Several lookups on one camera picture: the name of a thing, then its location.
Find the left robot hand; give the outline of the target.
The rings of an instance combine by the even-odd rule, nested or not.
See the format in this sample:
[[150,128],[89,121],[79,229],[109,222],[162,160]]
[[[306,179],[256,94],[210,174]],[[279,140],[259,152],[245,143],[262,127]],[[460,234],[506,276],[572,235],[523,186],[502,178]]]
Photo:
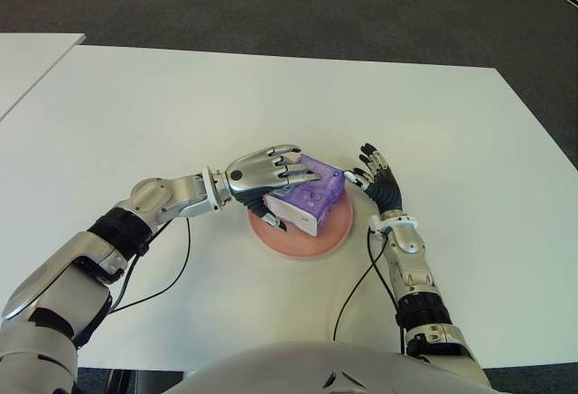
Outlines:
[[286,225],[269,210],[264,196],[278,189],[321,179],[304,165],[286,161],[287,154],[300,152],[297,145],[275,145],[239,157],[225,170],[231,196],[272,228],[286,232]]

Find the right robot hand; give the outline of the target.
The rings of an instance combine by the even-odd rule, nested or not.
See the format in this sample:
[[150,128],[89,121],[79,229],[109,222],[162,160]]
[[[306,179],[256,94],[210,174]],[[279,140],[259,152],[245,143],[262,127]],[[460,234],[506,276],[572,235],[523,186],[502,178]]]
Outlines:
[[403,198],[396,178],[385,157],[370,143],[360,148],[359,160],[368,168],[344,171],[345,178],[372,200],[380,214],[403,210]]

